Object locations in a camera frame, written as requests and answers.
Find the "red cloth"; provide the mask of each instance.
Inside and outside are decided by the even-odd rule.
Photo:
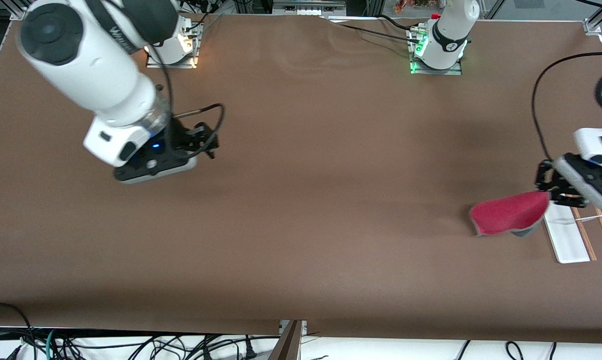
[[[530,191],[478,203],[470,210],[479,235],[496,235],[506,231],[526,235],[545,214],[550,204],[547,192]]]

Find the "brown table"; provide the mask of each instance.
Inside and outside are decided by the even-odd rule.
[[[321,18],[224,16],[199,68],[171,71],[175,112],[227,105],[218,158],[134,186],[83,148],[92,115],[22,59],[18,27],[0,55],[0,301],[36,326],[602,342],[595,221],[599,260],[564,265],[545,230],[476,237],[467,216],[534,189],[532,84],[602,50],[580,23],[479,22],[464,75],[435,77]],[[600,75],[580,59],[541,84],[553,154],[602,127]]]

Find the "white floor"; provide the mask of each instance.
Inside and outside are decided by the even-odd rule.
[[[243,338],[243,335],[223,338]],[[116,344],[142,343],[147,337],[109,337],[78,339],[76,344],[87,346],[109,346]],[[187,347],[192,347],[202,340],[202,336],[183,337]],[[455,360],[463,345],[463,340],[415,340],[415,339],[357,339],[345,337],[307,337],[303,338],[300,360]],[[259,353],[255,360],[266,360],[269,351],[275,346],[275,339],[255,340],[254,350]],[[19,341],[0,341],[0,359],[6,358],[20,344]],[[472,341],[463,356],[463,360],[509,360],[504,348],[504,341]],[[518,342],[525,360],[547,360],[550,352],[549,342]],[[136,347],[115,348],[107,350],[84,349],[86,360],[126,360]],[[240,344],[241,354],[245,354],[245,346]],[[148,346],[136,358],[148,360],[152,346]],[[32,348],[22,348],[18,360],[33,360]],[[236,347],[226,346],[212,352],[214,360],[235,360]],[[44,360],[45,354],[38,353],[38,359]],[[178,360],[177,356],[162,351],[157,360]],[[602,344],[575,344],[560,342],[554,354],[555,360],[602,360]]]

